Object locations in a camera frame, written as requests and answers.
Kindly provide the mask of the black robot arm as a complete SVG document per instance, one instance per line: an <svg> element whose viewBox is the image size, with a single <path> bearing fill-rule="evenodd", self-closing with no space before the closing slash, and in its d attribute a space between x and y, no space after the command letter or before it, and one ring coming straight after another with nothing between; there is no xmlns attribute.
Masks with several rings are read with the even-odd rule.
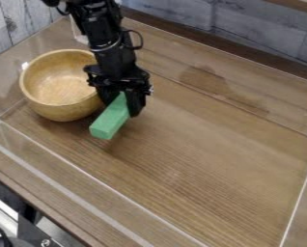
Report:
<svg viewBox="0 0 307 247"><path fill-rule="evenodd" d="M71 15L82 34L88 39L96 57L84 66L88 83L106 105L120 93L126 94L128 112L136 117L152 94L150 73L138 66L135 52L143 43L134 45L132 30L123 27L120 5L115 0L42 0L62 15Z"/></svg>

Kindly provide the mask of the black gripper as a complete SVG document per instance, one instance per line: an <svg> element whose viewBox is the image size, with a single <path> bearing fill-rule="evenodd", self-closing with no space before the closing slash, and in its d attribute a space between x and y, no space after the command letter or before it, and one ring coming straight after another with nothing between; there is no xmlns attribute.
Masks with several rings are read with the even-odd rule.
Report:
<svg viewBox="0 0 307 247"><path fill-rule="evenodd" d="M96 88L98 96L110 105L120 92L126 92L131 117L136 117L151 95L150 73L136 64L135 52L140 46L116 44L92 46L96 63L84 66L88 83Z"/></svg>

